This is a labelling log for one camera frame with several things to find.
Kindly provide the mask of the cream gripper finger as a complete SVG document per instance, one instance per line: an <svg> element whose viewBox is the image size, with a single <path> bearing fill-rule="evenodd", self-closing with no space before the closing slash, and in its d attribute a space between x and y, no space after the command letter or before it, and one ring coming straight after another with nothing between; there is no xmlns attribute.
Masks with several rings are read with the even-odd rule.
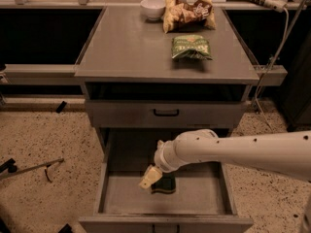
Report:
<svg viewBox="0 0 311 233"><path fill-rule="evenodd" d="M152 185L151 180L147 177L143 177L141 182L139 182L139 186L143 189L148 189Z"/></svg>

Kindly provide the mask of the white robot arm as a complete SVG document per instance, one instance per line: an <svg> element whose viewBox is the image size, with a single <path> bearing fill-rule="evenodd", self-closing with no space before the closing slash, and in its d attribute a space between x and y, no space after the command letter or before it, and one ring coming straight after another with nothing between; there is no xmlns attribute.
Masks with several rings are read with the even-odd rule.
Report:
<svg viewBox="0 0 311 233"><path fill-rule="evenodd" d="M205 162L222 162L311 180L311 132L263 134L221 138L210 129L187 131L175 139L158 141L154 164L139 186L149 188L165 173Z"/></svg>

